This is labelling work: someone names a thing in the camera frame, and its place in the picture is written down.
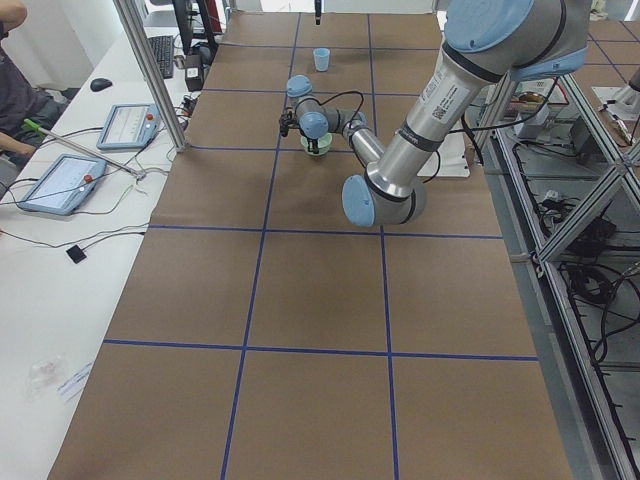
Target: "label on robot arm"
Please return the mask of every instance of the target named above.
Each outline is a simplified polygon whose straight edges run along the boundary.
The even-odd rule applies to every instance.
[[[446,125],[468,95],[468,88],[456,85],[454,81],[444,78],[444,74],[437,72],[420,95],[420,101],[431,117]]]

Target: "table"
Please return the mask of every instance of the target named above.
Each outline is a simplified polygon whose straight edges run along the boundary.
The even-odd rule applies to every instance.
[[[174,35],[173,28],[148,28],[149,36]],[[91,92],[89,82],[105,77],[113,86]],[[174,105],[188,94],[182,71],[165,82]],[[153,102],[138,64],[123,34],[97,65],[57,123],[54,131],[65,134],[102,126],[116,103]],[[95,149],[98,132],[73,137]],[[43,146],[20,178],[38,178],[62,153],[60,144]],[[119,162],[132,153],[109,154]],[[172,143],[160,132],[140,155],[144,168],[169,170]],[[15,206],[0,206],[0,228],[7,232],[52,244],[115,230],[126,225],[143,225],[149,220],[166,177],[149,173],[139,189],[131,190],[113,213],[47,218],[25,213]],[[109,211],[133,178],[116,173],[105,178],[82,205],[81,210]],[[17,197],[27,186],[16,186]],[[9,195],[1,203],[10,201]],[[145,230],[145,227],[133,230]],[[115,237],[87,251],[87,259],[74,265],[65,248],[38,247],[0,234],[2,288],[0,289],[0,477],[15,480],[46,478],[67,431],[79,396],[65,403],[50,388],[33,401],[25,400],[31,365],[61,355],[65,375],[71,377],[93,361],[100,347],[118,298],[142,242],[139,235]]]
[[[50,478],[571,478],[482,170],[356,229],[346,142],[278,137],[307,74],[388,142],[435,17],[237,13],[224,43]]]

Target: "computer mouse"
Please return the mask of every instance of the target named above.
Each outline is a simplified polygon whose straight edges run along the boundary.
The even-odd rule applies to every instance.
[[[111,85],[113,85],[113,82],[108,78],[94,78],[93,80],[91,80],[89,88],[92,92],[99,92],[100,90],[109,88]]]

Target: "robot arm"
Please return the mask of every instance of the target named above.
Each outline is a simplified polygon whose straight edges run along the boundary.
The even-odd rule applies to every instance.
[[[310,148],[327,132],[340,133],[366,164],[364,174],[348,178],[342,192],[354,225],[409,222],[426,204],[416,175],[484,86],[507,72],[524,81],[582,66],[590,8],[591,0],[453,0],[442,62],[388,148],[363,116],[321,105],[302,76],[287,85],[290,126],[300,128]]]

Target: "electronic equipment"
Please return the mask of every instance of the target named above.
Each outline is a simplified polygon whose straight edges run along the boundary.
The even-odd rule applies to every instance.
[[[149,46],[156,59],[162,78],[173,77],[173,37],[171,35],[159,35],[149,37]]]
[[[190,92],[202,90],[204,85],[204,69],[200,55],[187,55],[184,63],[184,81]]]
[[[93,191],[106,168],[107,162],[101,158],[61,155],[18,202],[18,207],[32,212],[69,215]]]
[[[105,88],[109,88],[111,85],[113,85],[113,82],[108,78],[94,78],[91,80],[89,88],[92,92],[100,92]]]
[[[185,56],[192,55],[195,52],[192,51],[191,43],[194,38],[194,16],[199,12],[201,24],[204,27],[205,38],[211,52],[211,60],[218,50],[218,44],[215,41],[215,32],[211,27],[211,21],[209,18],[209,8],[207,7],[206,0],[197,0],[198,8],[194,8],[195,0],[172,0],[173,11],[176,16],[176,23],[178,24],[178,31],[180,32],[180,40],[182,41],[182,51]]]
[[[317,23],[321,3],[315,2]],[[295,128],[311,145],[327,133],[341,134],[365,170],[342,189],[349,221],[359,227],[408,223],[426,206],[419,172],[485,86],[507,72],[521,83],[557,78],[584,64],[589,7],[586,0],[454,0],[436,70],[388,146],[359,115],[362,104],[355,111],[331,108],[314,97],[304,75],[287,82],[280,134]]]
[[[114,105],[96,146],[100,150],[137,150],[156,134],[160,113],[153,104]]]

